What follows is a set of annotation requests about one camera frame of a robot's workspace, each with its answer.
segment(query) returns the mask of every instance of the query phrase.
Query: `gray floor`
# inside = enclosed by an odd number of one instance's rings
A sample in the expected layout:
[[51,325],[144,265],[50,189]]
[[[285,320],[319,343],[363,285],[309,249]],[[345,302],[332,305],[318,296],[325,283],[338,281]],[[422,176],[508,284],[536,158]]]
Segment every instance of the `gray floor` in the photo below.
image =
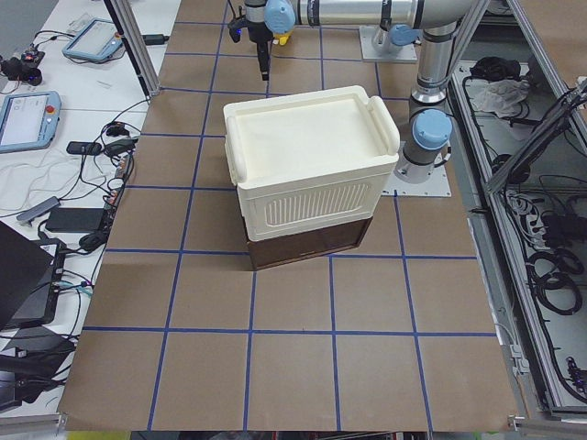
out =
[[[15,55],[19,57],[30,45],[58,1],[0,0],[0,55],[5,60]],[[4,89],[5,85],[6,78],[0,76],[0,89]]]

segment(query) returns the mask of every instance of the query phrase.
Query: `yellow object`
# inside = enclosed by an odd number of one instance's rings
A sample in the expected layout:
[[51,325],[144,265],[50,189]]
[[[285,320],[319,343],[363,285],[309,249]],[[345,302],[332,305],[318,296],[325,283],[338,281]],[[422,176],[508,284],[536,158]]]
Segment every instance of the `yellow object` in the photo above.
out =
[[67,434],[67,440],[129,440],[130,432],[107,432],[96,431],[71,431]]
[[292,35],[292,30],[286,32],[285,34],[275,34],[275,40],[279,43],[280,46],[285,46],[287,40],[290,39]]

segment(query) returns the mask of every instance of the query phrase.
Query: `white mounting plate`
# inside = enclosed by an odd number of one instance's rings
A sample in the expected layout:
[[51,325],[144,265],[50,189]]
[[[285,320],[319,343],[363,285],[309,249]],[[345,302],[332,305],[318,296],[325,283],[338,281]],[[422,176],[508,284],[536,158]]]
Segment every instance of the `white mounting plate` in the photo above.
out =
[[427,181],[416,184],[403,181],[392,172],[383,187],[382,195],[396,194],[399,197],[450,197],[452,194],[444,165],[434,168]]
[[373,34],[377,31],[377,27],[373,26],[361,26],[359,27],[360,33],[360,49],[363,54],[364,61],[376,61],[376,62],[398,62],[404,64],[414,64],[418,61],[415,55],[415,49],[413,44],[402,46],[397,48],[393,53],[379,53],[373,47],[371,39]]

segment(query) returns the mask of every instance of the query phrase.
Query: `blue joint cap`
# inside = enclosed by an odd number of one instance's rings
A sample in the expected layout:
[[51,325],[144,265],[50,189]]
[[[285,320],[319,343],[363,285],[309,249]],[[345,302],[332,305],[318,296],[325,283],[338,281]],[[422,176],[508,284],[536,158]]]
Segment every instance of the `blue joint cap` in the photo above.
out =
[[389,34],[395,46],[407,46],[420,37],[420,30],[412,29],[407,25],[395,25],[391,28]]
[[265,5],[265,25],[275,34],[285,34],[295,25],[295,12],[290,0],[268,0]]
[[427,150],[442,149],[452,133],[450,118],[440,110],[431,108],[415,117],[412,136],[415,142]]

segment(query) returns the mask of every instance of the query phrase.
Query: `vented side panel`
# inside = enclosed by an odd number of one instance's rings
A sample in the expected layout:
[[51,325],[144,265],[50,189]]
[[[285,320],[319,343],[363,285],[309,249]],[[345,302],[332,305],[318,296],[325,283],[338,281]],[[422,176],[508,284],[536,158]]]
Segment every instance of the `vented side panel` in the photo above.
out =
[[287,225],[324,215],[346,213],[359,208],[370,189],[368,183],[308,190],[273,200],[265,206],[269,226]]

